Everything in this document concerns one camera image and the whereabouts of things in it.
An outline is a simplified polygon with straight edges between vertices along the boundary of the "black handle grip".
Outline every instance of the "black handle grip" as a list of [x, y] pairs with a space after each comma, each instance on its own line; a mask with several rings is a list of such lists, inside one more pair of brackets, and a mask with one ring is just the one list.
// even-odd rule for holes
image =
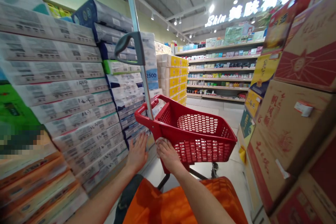
[[[134, 40], [134, 47], [135, 47], [136, 58], [137, 58], [136, 62], [127, 61], [127, 60], [119, 58], [119, 53], [121, 53], [122, 51], [126, 49], [131, 38], [133, 38]], [[117, 45], [115, 46], [114, 56], [116, 60], [120, 62], [130, 64], [130, 65], [143, 65], [144, 66], [146, 65], [146, 62], [145, 62], [145, 53], [143, 51], [144, 51], [144, 47], [142, 45], [141, 34], [139, 31], [136, 31], [136, 32], [134, 31], [131, 33], [126, 33], [124, 36], [122, 36], [119, 39]]]

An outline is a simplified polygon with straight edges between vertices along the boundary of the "store sign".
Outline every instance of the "store sign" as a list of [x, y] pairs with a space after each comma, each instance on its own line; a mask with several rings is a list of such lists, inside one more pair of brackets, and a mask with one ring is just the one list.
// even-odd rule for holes
[[[256, 14], [258, 10], [260, 11], [266, 11], [268, 8], [275, 7], [277, 5], [278, 0], [262, 0], [263, 4], [259, 7], [259, 1], [254, 0], [253, 2], [248, 2], [245, 5], [245, 10], [244, 10], [244, 17], [250, 16], [252, 14]], [[280, 0], [281, 4], [284, 5], [287, 3], [289, 0]], [[233, 19], [239, 19], [242, 16], [242, 10], [243, 7], [242, 5], [238, 5], [237, 7], [232, 7], [229, 13], [229, 19], [228, 21], [232, 21]], [[204, 25], [205, 27], [209, 27], [212, 25], [218, 25], [220, 23], [224, 23], [226, 18], [226, 15], [211, 15], [208, 18], [208, 22]]]

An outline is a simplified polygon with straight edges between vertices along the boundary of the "shopping cart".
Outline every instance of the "shopping cart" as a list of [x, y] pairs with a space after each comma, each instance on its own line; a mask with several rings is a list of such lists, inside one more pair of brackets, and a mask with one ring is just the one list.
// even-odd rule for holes
[[[194, 171], [189, 166], [196, 162], [212, 162], [211, 177], [214, 177], [215, 169], [216, 167], [218, 168], [216, 162], [229, 160], [237, 138], [227, 122], [219, 116], [194, 111], [161, 94], [150, 99], [145, 70], [145, 54], [143, 52], [144, 48], [139, 31], [135, 2], [134, 0], [128, 1], [134, 32], [125, 34], [118, 41], [115, 48], [115, 58], [121, 62], [141, 67], [146, 103], [135, 112], [135, 118], [137, 122], [149, 128], [155, 140], [159, 137], [168, 139], [178, 153], [182, 164], [191, 174], [200, 179], [207, 179], [207, 177]], [[119, 58], [119, 53], [126, 49], [131, 38], [134, 39], [137, 62]], [[159, 99], [166, 102], [166, 104], [154, 118], [152, 108], [159, 103]], [[148, 117], [141, 115], [145, 110], [148, 111]], [[170, 172], [165, 168], [162, 161], [161, 163], [166, 176], [161, 181], [158, 189], [162, 188], [170, 176]]]

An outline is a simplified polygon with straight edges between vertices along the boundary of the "tiled floor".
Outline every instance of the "tiled floor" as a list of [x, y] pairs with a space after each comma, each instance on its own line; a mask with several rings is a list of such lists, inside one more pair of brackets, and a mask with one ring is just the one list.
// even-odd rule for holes
[[[193, 98], [187, 98], [187, 107], [196, 111], [206, 112], [223, 117], [233, 129], [235, 134], [237, 134], [238, 125], [240, 123], [244, 108], [243, 105], [236, 103], [226, 103], [222, 101], [219, 102], [203, 99], [200, 100]], [[237, 144], [230, 156], [229, 161], [225, 163], [218, 163], [219, 169], [217, 171], [217, 175], [225, 176], [232, 182], [245, 212], [246, 218], [249, 223], [252, 223], [250, 215], [251, 201], [247, 188], [247, 182], [243, 174], [244, 166], [239, 158], [238, 150], [239, 146]], [[191, 168], [205, 177], [211, 177], [211, 163], [196, 163], [194, 166], [191, 166]], [[158, 186], [165, 176], [160, 160], [154, 158], [148, 167], [142, 172], [142, 175], [147, 178], [154, 186]], [[163, 187], [163, 191], [166, 192], [176, 186], [179, 186], [179, 184], [176, 178], [171, 175]], [[111, 213], [105, 223], [113, 223], [113, 220], [114, 211]]]

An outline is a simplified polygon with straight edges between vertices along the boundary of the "human hand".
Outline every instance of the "human hand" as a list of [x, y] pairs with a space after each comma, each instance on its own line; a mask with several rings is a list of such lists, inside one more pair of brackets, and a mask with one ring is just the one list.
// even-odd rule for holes
[[165, 167], [174, 175], [181, 170], [185, 170], [176, 150], [174, 149], [172, 144], [169, 142], [169, 140], [167, 140], [167, 143], [166, 143], [163, 140], [164, 138], [159, 138], [159, 139], [162, 139], [162, 141], [160, 141], [157, 144], [156, 151], [159, 157], [162, 159]]
[[146, 152], [148, 135], [141, 132], [136, 140], [135, 144], [133, 142], [129, 144], [129, 153], [126, 161], [126, 168], [132, 173], [136, 174], [145, 165], [148, 158], [148, 153]]

